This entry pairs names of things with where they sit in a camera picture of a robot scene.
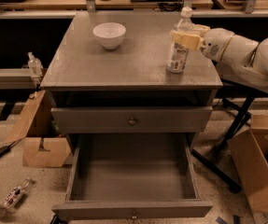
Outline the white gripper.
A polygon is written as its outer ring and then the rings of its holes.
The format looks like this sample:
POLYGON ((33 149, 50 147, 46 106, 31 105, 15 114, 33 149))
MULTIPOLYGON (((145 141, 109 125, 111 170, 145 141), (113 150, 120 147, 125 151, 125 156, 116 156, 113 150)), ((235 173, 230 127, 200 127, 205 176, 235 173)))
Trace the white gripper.
POLYGON ((234 32, 223 28, 210 29, 209 26, 202 24, 193 24, 191 33, 170 32, 173 42, 186 49, 200 49, 206 58, 215 62, 221 60, 222 54, 233 36, 234 32))

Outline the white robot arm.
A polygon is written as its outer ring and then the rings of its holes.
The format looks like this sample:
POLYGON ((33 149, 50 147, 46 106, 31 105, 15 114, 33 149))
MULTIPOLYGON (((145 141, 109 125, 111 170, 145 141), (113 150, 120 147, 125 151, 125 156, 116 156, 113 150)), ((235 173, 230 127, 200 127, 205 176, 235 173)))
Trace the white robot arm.
POLYGON ((223 28, 194 25, 171 32, 171 40, 216 62, 221 79, 268 94, 268 38, 258 42, 223 28))

